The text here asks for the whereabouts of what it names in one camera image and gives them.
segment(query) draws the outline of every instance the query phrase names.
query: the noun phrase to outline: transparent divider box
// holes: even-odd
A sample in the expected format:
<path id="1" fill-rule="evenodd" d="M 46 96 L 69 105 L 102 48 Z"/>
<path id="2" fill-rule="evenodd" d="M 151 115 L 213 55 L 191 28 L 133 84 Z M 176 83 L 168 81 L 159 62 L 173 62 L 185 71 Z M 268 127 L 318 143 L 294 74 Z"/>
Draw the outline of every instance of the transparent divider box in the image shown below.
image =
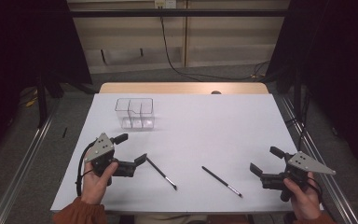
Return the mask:
<path id="1" fill-rule="evenodd" d="M 116 114 L 123 129 L 154 128 L 153 99 L 120 98 L 116 103 Z"/>

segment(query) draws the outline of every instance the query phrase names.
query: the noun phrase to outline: black cable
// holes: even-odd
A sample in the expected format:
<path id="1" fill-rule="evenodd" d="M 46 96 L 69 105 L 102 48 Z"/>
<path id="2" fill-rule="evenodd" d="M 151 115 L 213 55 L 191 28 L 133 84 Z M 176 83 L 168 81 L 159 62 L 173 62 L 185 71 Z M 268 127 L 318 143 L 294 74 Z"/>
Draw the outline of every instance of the black cable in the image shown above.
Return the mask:
<path id="1" fill-rule="evenodd" d="M 291 125 L 293 125 L 295 122 L 297 122 L 297 119 L 289 119 L 289 120 L 285 120 L 284 123 L 287 125 L 288 123 L 290 123 L 289 126 L 287 127 L 290 127 Z"/>
<path id="2" fill-rule="evenodd" d="M 310 107 L 310 91 L 308 90 L 308 88 L 306 88 L 306 93 L 304 96 L 304 104 L 303 107 L 301 109 L 301 117 L 302 117 L 302 127 L 301 125 L 299 125 L 300 129 L 301 129 L 301 133 L 300 136 L 298 138 L 298 151 L 301 150 L 301 139 L 304 136 L 304 132 L 306 131 L 306 126 L 307 126 L 307 115 L 308 115 L 308 109 Z"/>
<path id="3" fill-rule="evenodd" d="M 275 224 L 275 220 L 274 220 L 274 217 L 272 216 L 272 214 L 269 214 L 269 217 L 270 217 L 271 220 L 272 220 L 272 224 Z"/>
<path id="4" fill-rule="evenodd" d="M 333 219 L 334 222 L 337 223 L 337 221 L 334 219 L 333 214 L 331 213 L 330 209 L 327 207 L 327 205 L 324 202 L 324 198 L 323 198 L 323 189 L 321 187 L 321 185 L 319 184 L 318 181 L 316 181 L 313 178 L 308 177 L 308 179 L 312 180 L 313 182 L 316 183 L 316 185 L 318 186 L 318 189 L 315 188 L 315 186 L 313 186 L 312 184 L 308 183 L 307 181 L 307 185 L 312 188 L 313 190 L 315 190 L 315 192 L 318 194 L 318 199 L 319 202 L 322 204 L 322 206 L 324 207 L 324 210 L 327 212 L 327 214 Z"/>
<path id="5" fill-rule="evenodd" d="M 84 173 L 81 177 L 84 177 L 86 174 L 88 174 L 88 173 L 91 172 L 91 171 L 94 171 L 94 169 L 87 171 L 87 172 Z"/>
<path id="6" fill-rule="evenodd" d="M 76 192 L 77 192 L 77 196 L 81 196 L 81 180 L 83 179 L 83 176 L 86 175 L 88 172 L 90 171 L 87 171 L 85 174 L 81 174 L 81 167 L 82 167 L 82 164 L 83 164 L 83 160 L 84 160 L 84 157 L 86 156 L 86 153 L 87 151 L 89 151 L 89 149 L 94 146 L 95 142 L 97 140 L 93 141 L 92 143 L 90 143 L 83 151 L 83 153 L 81 154 L 81 157 L 80 157 L 80 161 L 79 161 L 79 165 L 78 165 L 78 168 L 77 168 L 77 180 L 75 182 L 76 184 Z"/>
<path id="7" fill-rule="evenodd" d="M 165 37 L 165 26 L 164 26 L 164 19 L 162 17 L 160 17 L 160 21 L 161 21 L 161 28 L 162 28 L 162 36 L 164 38 L 164 45 L 165 45 L 165 53 L 167 55 L 167 59 L 168 59 L 168 64 L 170 65 L 171 69 L 173 71 L 175 71 L 178 75 L 182 76 L 182 77 L 188 77 L 191 78 L 193 80 L 196 80 L 198 82 L 202 82 L 202 80 L 194 78 L 192 76 L 198 76 L 198 77 L 212 77 L 212 78 L 220 78 L 220 79 L 226 79 L 226 80 L 233 80 L 233 81 L 243 81 L 246 80 L 248 78 L 251 78 L 252 76 L 248 76 L 248 77 L 217 77 L 217 76 L 209 76 L 209 75 L 204 75 L 204 74 L 196 74 L 196 73 L 183 73 L 180 72 L 178 70 L 176 70 L 172 63 L 171 63 L 171 59 L 170 59 L 170 55 L 168 54 L 168 47 L 167 47 L 167 40 Z"/>
<path id="8" fill-rule="evenodd" d="M 258 63 L 257 65 L 255 65 L 255 68 L 254 68 L 254 76 L 255 76 L 255 79 L 254 79 L 254 82 L 255 82 L 255 80 L 257 79 L 257 73 L 258 73 L 258 71 L 263 67 L 263 65 L 264 64 L 267 64 L 267 63 L 269 63 L 270 61 L 265 61 L 265 62 L 263 62 L 263 63 Z"/>

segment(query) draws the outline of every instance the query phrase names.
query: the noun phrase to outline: stylus pen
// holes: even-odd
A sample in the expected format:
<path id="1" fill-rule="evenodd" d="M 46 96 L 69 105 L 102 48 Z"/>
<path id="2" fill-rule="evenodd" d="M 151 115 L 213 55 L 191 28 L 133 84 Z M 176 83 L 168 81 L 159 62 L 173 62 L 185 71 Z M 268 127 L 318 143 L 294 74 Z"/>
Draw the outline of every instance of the stylus pen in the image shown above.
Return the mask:
<path id="1" fill-rule="evenodd" d="M 216 178 L 218 181 L 220 181 L 220 183 L 226 185 L 226 187 L 228 187 L 229 189 L 231 189 L 234 193 L 236 193 L 238 196 L 242 197 L 242 194 L 239 193 L 236 189 L 232 188 L 228 183 L 226 183 L 224 180 L 220 179 L 219 176 L 215 175 L 214 173 L 212 173 L 210 170 L 208 170 L 205 166 L 202 166 L 202 169 L 204 169 L 204 171 L 208 172 L 208 174 L 212 175 L 214 178 Z"/>
<path id="2" fill-rule="evenodd" d="M 173 186 L 173 188 L 175 190 L 177 190 L 177 187 L 175 184 L 173 184 L 173 182 L 164 174 L 162 173 L 162 171 L 159 170 L 159 168 L 157 167 L 157 165 L 155 165 L 155 163 L 153 163 L 149 158 L 147 158 L 147 161 L 150 162 L 150 164 L 152 164 L 152 166 L 162 175 L 162 177 L 164 177 L 166 180 L 168 180 L 168 182 L 170 182 L 170 184 Z"/>

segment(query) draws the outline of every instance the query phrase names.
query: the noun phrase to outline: aluminum rail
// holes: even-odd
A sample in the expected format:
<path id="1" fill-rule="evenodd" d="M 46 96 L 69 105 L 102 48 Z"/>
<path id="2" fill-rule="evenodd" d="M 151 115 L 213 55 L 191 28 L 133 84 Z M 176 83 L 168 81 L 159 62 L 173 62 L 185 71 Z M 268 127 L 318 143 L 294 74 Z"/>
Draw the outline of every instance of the aluminum rail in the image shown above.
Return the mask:
<path id="1" fill-rule="evenodd" d="M 12 178 L 10 185 L 8 186 L 7 190 L 4 193 L 4 196 L 1 198 L 0 201 L 0 224 L 3 224 L 7 220 L 7 216 L 11 210 L 11 207 L 13 206 L 13 203 L 16 201 L 17 196 L 20 193 L 21 186 L 32 166 L 32 163 L 34 161 L 34 158 L 37 155 L 37 152 L 42 145 L 42 142 L 46 136 L 46 133 L 48 132 L 48 128 L 52 121 L 52 116 L 57 111 L 58 105 L 60 100 L 57 100 L 52 109 L 51 113 L 48 116 L 47 120 L 43 124 L 43 126 L 36 130 L 36 133 L 34 135 L 34 139 L 31 143 L 31 145 L 28 147 L 28 150 L 22 159 L 22 162 Z"/>

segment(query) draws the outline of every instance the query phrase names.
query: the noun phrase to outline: hand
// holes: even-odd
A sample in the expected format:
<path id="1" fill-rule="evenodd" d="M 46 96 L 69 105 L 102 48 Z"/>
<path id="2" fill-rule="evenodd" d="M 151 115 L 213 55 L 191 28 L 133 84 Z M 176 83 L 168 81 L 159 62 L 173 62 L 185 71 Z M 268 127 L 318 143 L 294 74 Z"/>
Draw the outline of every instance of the hand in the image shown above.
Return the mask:
<path id="1" fill-rule="evenodd" d="M 308 177 L 313 178 L 313 173 L 309 172 Z M 283 183 L 294 193 L 291 203 L 298 220 L 312 220 L 322 214 L 318 194 L 314 189 L 305 188 L 303 191 L 294 181 L 288 178 L 285 178 Z M 313 180 L 309 179 L 308 183 L 316 188 Z"/>
<path id="2" fill-rule="evenodd" d="M 92 171 L 86 174 L 86 172 L 92 170 L 91 162 L 86 162 L 84 165 L 85 175 L 81 201 L 88 204 L 100 204 L 106 192 L 107 181 L 117 168 L 118 163 L 114 161 L 106 167 L 101 177 L 99 177 Z"/>

